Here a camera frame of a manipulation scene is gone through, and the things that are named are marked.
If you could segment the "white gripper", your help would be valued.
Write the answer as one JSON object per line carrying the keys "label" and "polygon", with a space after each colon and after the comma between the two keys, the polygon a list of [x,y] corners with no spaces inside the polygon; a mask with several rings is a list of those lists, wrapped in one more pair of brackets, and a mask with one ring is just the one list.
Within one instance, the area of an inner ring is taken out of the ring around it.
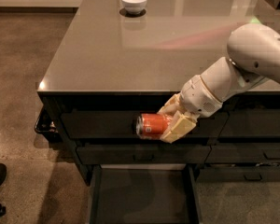
{"label": "white gripper", "polygon": [[221,107],[222,102],[207,89],[201,76],[194,76],[183,86],[180,94],[174,94],[158,111],[159,114],[173,116],[160,140],[173,143],[196,127],[197,115],[201,118],[208,118]]}

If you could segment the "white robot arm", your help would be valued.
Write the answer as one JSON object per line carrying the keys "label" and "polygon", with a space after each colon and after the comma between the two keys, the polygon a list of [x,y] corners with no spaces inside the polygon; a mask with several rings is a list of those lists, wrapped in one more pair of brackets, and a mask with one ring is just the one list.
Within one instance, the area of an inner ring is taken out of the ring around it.
{"label": "white robot arm", "polygon": [[231,33],[226,57],[187,81],[159,110],[171,118],[161,140],[173,143],[192,131],[199,118],[216,113],[233,95],[270,79],[280,84],[280,34],[259,23]]}

